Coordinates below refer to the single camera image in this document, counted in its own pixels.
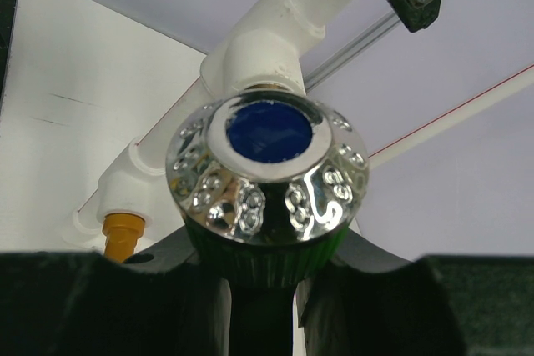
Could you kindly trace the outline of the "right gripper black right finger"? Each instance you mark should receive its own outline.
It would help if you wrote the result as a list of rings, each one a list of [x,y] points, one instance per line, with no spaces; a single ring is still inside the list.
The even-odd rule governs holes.
[[[530,257],[410,262],[348,233],[297,288],[310,355],[530,355]]]

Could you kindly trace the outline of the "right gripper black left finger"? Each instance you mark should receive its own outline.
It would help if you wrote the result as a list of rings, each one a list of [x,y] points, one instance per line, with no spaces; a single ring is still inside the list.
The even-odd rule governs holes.
[[[4,355],[225,355],[229,289],[179,229],[117,263],[3,253]]]

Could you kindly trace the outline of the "green water faucet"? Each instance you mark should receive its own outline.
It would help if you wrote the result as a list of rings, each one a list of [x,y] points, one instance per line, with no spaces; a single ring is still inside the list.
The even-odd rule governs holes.
[[[292,354],[296,289],[334,255],[366,195],[361,136],[323,103],[250,90],[181,123],[165,170],[196,252],[229,284],[229,354]]]

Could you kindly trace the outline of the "white pipe assembly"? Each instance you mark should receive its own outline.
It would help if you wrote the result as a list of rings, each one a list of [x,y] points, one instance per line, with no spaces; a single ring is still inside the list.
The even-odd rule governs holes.
[[[305,95],[300,59],[320,43],[327,23],[352,0],[259,0],[200,65],[199,77],[142,137],[110,164],[96,191],[62,229],[62,238],[80,248],[104,247],[103,221],[130,213],[145,221],[137,245],[180,223],[163,191],[164,151],[179,123],[194,108],[229,95],[273,88]]]

